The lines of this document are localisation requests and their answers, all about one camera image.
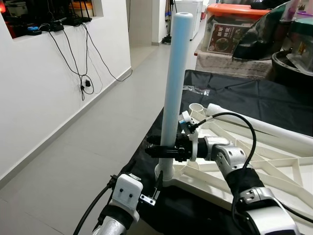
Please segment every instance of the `black cloth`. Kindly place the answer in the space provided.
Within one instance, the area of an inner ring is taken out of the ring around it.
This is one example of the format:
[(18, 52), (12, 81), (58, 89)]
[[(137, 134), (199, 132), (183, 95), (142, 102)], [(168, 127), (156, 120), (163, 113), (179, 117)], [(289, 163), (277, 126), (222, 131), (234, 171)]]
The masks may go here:
[[(192, 70), (186, 71), (184, 84), (200, 90), (210, 89), (210, 93), (202, 95), (183, 91), (180, 111), (188, 110), (190, 103), (200, 103), (204, 107), (214, 103), (312, 136), (312, 94), (269, 81), (252, 81)], [(162, 116), (163, 111), (132, 157), (136, 164), (131, 172), (142, 179), (145, 195), (152, 195), (154, 192), (154, 168), (158, 163), (158, 159), (152, 159), (144, 152), (145, 140), (147, 136), (161, 134)], [(139, 214), (154, 229), (165, 235), (241, 234), (232, 223), (229, 211), (177, 187), (163, 188), (156, 206), (141, 206)]]

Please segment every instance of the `baseboard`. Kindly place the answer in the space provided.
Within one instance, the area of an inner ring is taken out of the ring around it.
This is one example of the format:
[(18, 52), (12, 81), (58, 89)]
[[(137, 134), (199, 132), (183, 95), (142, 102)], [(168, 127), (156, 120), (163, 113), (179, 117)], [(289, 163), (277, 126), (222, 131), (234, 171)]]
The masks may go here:
[[(126, 70), (118, 77), (118, 80), (123, 80), (129, 76), (132, 68)], [(32, 160), (34, 160), (42, 151), (44, 151), (50, 144), (52, 144), (62, 133), (64, 133), (77, 119), (86, 113), (95, 103), (98, 102), (106, 93), (108, 93), (119, 82), (113, 81), (106, 89), (95, 96), (88, 104), (81, 110), (73, 114), (67, 121), (65, 121), (59, 128), (57, 128), (50, 136), (39, 143), (34, 149), (27, 153), (18, 163), (11, 167), (0, 178), (0, 189), (3, 188), (11, 179), (13, 179), (21, 170), (23, 170)]]
[(158, 43), (156, 43), (156, 42), (151, 42), (151, 45), (153, 45), (153, 46), (159, 46), (159, 45), (161, 45), (161, 44), (162, 44), (162, 40), (159, 41)]

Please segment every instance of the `refrigerator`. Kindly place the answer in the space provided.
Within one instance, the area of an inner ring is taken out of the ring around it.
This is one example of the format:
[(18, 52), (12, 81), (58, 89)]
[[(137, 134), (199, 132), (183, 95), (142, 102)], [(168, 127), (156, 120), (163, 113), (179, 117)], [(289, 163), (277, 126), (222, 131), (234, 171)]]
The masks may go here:
[(173, 6), (173, 15), (178, 12), (188, 12), (193, 15), (192, 30), (190, 32), (190, 40), (192, 40), (197, 34), (200, 26), (201, 12), (202, 12), (203, 0), (176, 0), (176, 7)]

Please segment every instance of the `hallway floor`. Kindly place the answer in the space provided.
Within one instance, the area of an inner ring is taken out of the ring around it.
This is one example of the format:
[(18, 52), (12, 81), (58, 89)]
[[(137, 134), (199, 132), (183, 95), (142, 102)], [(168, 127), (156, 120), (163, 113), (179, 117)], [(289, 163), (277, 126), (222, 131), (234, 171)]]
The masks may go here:
[[(190, 42), (187, 69), (205, 21)], [(0, 190), (0, 235), (72, 235), (111, 174), (129, 161), (164, 103), (170, 47), (160, 45)], [(84, 223), (89, 235), (109, 198)], [(144, 235), (143, 231), (134, 234)]]

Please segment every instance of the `white pvc pipe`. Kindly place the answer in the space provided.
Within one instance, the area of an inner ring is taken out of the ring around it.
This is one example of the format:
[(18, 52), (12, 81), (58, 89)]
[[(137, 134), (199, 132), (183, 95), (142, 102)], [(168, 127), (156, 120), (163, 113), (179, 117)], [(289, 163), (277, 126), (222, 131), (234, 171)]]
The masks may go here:
[[(174, 146), (177, 134), (178, 116), (184, 83), (192, 14), (176, 13), (173, 19), (171, 54), (167, 72), (166, 94), (161, 133), (162, 146)], [(174, 175), (173, 159), (160, 158), (156, 176), (163, 171), (163, 180), (169, 181)]]
[[(223, 112), (234, 113), (233, 111), (230, 111), (228, 109), (224, 109), (219, 105), (209, 104), (205, 114), (207, 116), (211, 116), (211, 115), (223, 113)], [(242, 115), (242, 116), (245, 117), (252, 124), (253, 128), (258, 130), (258, 131), (262, 131), (262, 132), (265, 132), (267, 134), (270, 134), (270, 135), (273, 135), (276, 137), (291, 139), (291, 140), (296, 141), (296, 142), (301, 142), (301, 143), (305, 143), (307, 145), (313, 146), (313, 139), (309, 136), (305, 136), (305, 135), (302, 135), (302, 134), (294, 132), (294, 131), (289, 131), (289, 130), (268, 124), (266, 122), (263, 122), (263, 121), (260, 121), (260, 120), (254, 119), (254, 118), (247, 117), (245, 115)], [(238, 119), (237, 117), (234, 117), (234, 116), (225, 115), (225, 116), (220, 116), (218, 118), (221, 120), (231, 121), (231, 122), (237, 123), (237, 124), (242, 124), (242, 121), (240, 119)]]

